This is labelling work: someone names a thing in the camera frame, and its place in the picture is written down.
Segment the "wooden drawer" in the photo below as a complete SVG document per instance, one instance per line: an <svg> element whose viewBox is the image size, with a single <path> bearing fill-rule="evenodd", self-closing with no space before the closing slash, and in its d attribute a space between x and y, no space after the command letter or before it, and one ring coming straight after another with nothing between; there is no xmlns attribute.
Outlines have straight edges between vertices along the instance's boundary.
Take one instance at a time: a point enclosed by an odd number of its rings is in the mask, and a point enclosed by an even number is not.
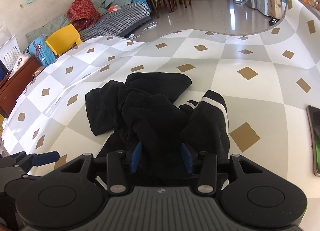
<svg viewBox="0 0 320 231"><path fill-rule="evenodd" d="M10 72L0 82L0 113L5 118L10 115L17 98L33 80L32 74L40 66L38 60L32 56L9 80Z"/></svg>

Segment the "smartphone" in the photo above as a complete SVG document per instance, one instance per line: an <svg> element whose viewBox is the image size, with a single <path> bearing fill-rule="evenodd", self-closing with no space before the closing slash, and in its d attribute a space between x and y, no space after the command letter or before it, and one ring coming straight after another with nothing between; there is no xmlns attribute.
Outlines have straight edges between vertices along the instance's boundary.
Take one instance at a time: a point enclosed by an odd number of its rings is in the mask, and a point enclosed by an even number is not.
<svg viewBox="0 0 320 231"><path fill-rule="evenodd" d="M320 176L320 109L308 106L307 114L311 128L314 172Z"/></svg>

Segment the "yellow chair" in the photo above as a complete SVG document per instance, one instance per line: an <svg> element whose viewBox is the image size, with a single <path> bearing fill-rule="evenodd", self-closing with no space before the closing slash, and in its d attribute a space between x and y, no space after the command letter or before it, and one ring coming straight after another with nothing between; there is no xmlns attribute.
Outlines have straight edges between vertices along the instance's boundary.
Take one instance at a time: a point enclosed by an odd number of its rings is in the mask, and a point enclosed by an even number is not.
<svg viewBox="0 0 320 231"><path fill-rule="evenodd" d="M61 56L68 51L74 43L81 44L79 32L70 24L50 35L45 41L54 54Z"/></svg>

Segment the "black cloth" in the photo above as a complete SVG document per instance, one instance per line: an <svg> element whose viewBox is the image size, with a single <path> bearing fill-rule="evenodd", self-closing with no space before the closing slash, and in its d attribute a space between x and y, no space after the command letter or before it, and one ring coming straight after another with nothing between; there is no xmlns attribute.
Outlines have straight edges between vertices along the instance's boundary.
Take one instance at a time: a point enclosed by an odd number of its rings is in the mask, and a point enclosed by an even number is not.
<svg viewBox="0 0 320 231"><path fill-rule="evenodd" d="M92 132L98 135L114 129L97 157L126 150L140 141L143 156L139 169L148 176L172 179L188 177L180 156L182 142L196 151L216 153L219 161L227 159L228 119L222 96L208 91L199 103L173 105L190 85L184 74L133 73L125 83L111 80L87 93Z"/></svg>

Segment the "tile floor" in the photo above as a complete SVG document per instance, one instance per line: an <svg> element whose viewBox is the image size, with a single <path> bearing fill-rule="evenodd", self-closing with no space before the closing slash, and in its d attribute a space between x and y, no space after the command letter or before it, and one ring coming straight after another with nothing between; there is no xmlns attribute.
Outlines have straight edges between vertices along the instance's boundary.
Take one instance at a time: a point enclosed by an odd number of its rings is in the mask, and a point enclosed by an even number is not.
<svg viewBox="0 0 320 231"><path fill-rule="evenodd" d="M159 37L184 29L210 30L225 34L249 34L269 28L270 17L246 5L233 4L232 0L192 0L187 8L178 5L175 12L168 13L165 7L156 16L132 33L140 35L148 24L158 22L158 26L147 29L136 41L150 42Z"/></svg>

